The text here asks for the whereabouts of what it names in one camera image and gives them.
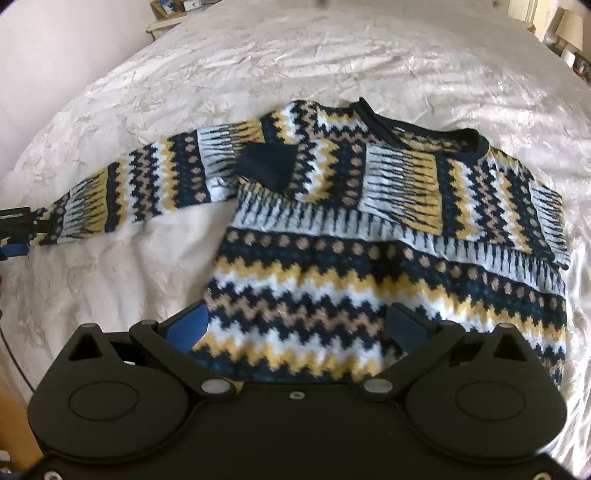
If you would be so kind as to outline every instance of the white bedspread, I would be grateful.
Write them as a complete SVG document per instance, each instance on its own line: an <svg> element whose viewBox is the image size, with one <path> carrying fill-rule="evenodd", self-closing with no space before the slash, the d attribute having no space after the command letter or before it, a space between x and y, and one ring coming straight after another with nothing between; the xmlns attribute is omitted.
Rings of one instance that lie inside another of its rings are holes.
<svg viewBox="0 0 591 480"><path fill-rule="evenodd" d="M582 474L591 425L591 92L488 1L329 0L318 9L313 0L224 0L72 100L1 180L0 207L48 205L162 135L297 98L338 105L359 96L424 127L477 128L563 195L573 258L564 273L570 417L554 454ZM233 208L191 207L0 264L2 328L33 385L77 325L127 330L200 298ZM0 361L18 377L4 347Z"/></svg>

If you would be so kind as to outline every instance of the patterned sweater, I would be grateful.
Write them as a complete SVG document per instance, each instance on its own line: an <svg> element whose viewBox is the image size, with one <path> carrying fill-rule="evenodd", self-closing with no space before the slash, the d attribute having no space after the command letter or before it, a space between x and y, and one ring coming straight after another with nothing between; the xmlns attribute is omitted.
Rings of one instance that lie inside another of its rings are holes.
<svg viewBox="0 0 591 480"><path fill-rule="evenodd" d="M569 264L561 199L475 130L296 101L146 146L38 217L51 244L236 194L191 355L236 380L361 380L404 353L398 301L478 331L511 322L557 383Z"/></svg>

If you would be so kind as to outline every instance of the lamp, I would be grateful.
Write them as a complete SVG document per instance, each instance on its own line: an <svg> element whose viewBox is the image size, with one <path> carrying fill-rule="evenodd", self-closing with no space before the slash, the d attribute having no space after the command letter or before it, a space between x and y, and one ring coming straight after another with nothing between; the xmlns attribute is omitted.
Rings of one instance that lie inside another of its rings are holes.
<svg viewBox="0 0 591 480"><path fill-rule="evenodd" d="M566 46L562 51L562 59L569 65L573 66L574 53L572 49L583 49L583 19L571 10L565 10L558 29L556 29L556 36L566 42Z"/></svg>

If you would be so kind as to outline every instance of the wrinkled fabric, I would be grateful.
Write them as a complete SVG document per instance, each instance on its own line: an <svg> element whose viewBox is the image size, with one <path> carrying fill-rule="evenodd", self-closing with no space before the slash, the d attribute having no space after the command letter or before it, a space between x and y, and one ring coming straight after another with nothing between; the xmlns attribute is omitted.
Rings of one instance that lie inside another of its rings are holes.
<svg viewBox="0 0 591 480"><path fill-rule="evenodd" d="M390 118L476 128L564 199L569 423L554 456L591 473L591 92L489 2L315 4L224 0L192 15L66 105L0 181L0 207L48 205L163 135L257 117L297 98L337 106L363 96ZM197 300L234 208L190 207L0 264L2 330L31 383L77 325L127 330ZM30 396L2 345L0 362Z"/></svg>

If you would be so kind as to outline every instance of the black neckline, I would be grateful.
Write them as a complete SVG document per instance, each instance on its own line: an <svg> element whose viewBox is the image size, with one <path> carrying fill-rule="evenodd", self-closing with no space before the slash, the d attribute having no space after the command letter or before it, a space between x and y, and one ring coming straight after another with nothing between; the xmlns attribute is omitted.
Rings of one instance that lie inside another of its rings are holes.
<svg viewBox="0 0 591 480"><path fill-rule="evenodd" d="M433 152L434 155L443 155L445 157L453 157L457 160L466 163L475 163L484 157L489 148L489 141L483 137L477 130L473 128L462 128L457 130L450 130L441 132L437 130L429 130L428 128L419 127L417 125L408 124L400 120L392 120L381 115L378 115L369 106L369 103L363 98L359 98L358 102L352 103L351 108L359 115L360 119L368 127L369 131L380 140L386 142L392 148L402 150L412 150L406 143L400 140L392 133L393 130L401 132L410 132L416 135L422 135L428 138L436 138L441 140L468 140L476 144L476 148L469 152L451 153L446 151Z"/></svg>

